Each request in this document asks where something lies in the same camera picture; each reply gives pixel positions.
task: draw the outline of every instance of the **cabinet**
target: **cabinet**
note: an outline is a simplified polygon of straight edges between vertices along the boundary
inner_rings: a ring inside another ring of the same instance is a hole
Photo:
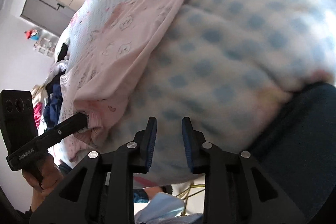
[[[59,0],[26,0],[21,17],[60,37],[75,12]]]

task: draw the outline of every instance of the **finger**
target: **finger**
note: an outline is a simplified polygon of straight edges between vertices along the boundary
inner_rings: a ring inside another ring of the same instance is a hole
[[[43,166],[41,169],[42,176],[43,177],[47,176],[48,173],[53,171],[53,169],[54,169],[54,157],[48,154],[46,158],[44,159]]]
[[[62,178],[63,177],[58,169],[54,168],[53,171],[51,171],[46,177],[43,178],[41,186],[43,189],[52,187],[57,180],[61,180]]]
[[[51,187],[45,188],[43,189],[41,195],[43,198],[46,198],[54,189],[55,187],[62,181],[62,178],[59,178],[58,180],[56,180],[56,182],[54,183],[54,185],[52,185]]]
[[[31,173],[22,170],[22,175],[31,187],[39,192],[42,192],[42,188],[38,180]]]

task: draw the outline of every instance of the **cartoon print fabric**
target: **cartoon print fabric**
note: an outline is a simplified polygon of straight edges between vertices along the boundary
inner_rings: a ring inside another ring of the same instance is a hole
[[[184,0],[131,0],[120,3],[78,65],[62,79],[63,108],[88,116],[88,130],[76,134],[102,145],[108,130],[124,114],[153,49]]]

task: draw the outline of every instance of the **bed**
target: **bed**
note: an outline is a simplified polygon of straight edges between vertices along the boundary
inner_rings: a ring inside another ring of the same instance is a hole
[[[129,0],[86,0],[74,15],[58,42],[70,41],[68,73],[90,53],[91,43],[124,1]],[[135,175],[135,186],[192,179],[183,117],[190,117],[208,141],[239,152],[293,92],[319,81],[334,84],[335,7],[336,0],[186,0],[104,141],[85,143],[69,136],[53,147],[55,157],[74,167],[90,150],[109,152],[132,140],[155,116],[152,167],[146,175]],[[73,111],[72,102],[63,101],[60,122]]]

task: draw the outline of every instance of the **navy clothing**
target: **navy clothing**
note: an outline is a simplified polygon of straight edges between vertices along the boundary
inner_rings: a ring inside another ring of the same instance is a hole
[[[249,151],[307,220],[329,196],[335,209],[336,88],[323,83],[307,86],[281,110]]]
[[[65,74],[64,72],[56,75],[52,81],[46,85],[48,94],[48,102],[43,111],[43,117],[47,124],[47,130],[53,128],[58,124],[59,115],[63,103],[61,92],[60,77]]]
[[[134,203],[148,203],[149,198],[144,189],[133,189],[133,202]]]
[[[61,171],[62,175],[65,177],[67,174],[70,173],[70,171],[72,170],[72,168],[67,165],[66,163],[64,163],[63,161],[61,161],[61,164],[58,166],[59,170]]]

